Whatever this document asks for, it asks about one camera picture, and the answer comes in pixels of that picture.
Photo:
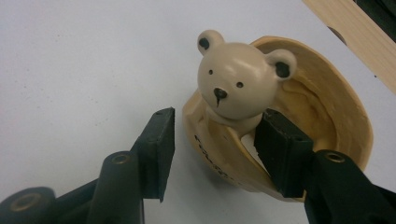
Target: bear figurine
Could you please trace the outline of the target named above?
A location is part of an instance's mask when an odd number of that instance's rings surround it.
[[[197,46],[198,89],[183,106],[183,126],[216,174],[238,188],[293,201],[277,191],[254,147],[267,108],[306,133],[314,151],[343,152],[364,168],[373,145],[370,120],[325,57],[285,37],[227,43],[213,30],[202,32]]]
[[[285,49],[263,54],[243,43],[226,43],[220,33],[206,30],[198,37],[203,59],[198,90],[215,122],[229,126],[240,137],[253,131],[274,101],[278,83],[296,70],[294,55]]]

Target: wooden plank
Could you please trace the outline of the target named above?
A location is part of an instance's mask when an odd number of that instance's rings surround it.
[[[303,0],[396,94],[396,44],[352,0]]]

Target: clamp jaw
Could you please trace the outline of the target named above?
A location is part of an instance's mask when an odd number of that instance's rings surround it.
[[[312,140],[267,109],[256,129],[259,152],[276,189],[301,198],[311,224],[396,223],[396,194],[373,185],[347,155],[312,150]]]
[[[130,151],[108,156],[98,179],[55,198],[24,189],[0,203],[0,224],[144,223],[143,199],[160,199],[175,152],[175,109],[153,114]]]

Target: bear ear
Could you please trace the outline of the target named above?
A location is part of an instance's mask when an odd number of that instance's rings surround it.
[[[224,38],[221,34],[215,30],[206,30],[203,31],[198,36],[198,50],[205,55],[210,49],[213,49],[215,46],[223,44]]]
[[[290,79],[297,68],[297,60],[293,53],[285,49],[276,49],[266,55],[269,64],[276,68],[278,80]]]

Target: bear eye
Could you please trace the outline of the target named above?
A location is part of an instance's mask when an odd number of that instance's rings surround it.
[[[242,88],[242,87],[244,87],[244,83],[238,82],[238,83],[236,83],[236,87],[237,88]]]

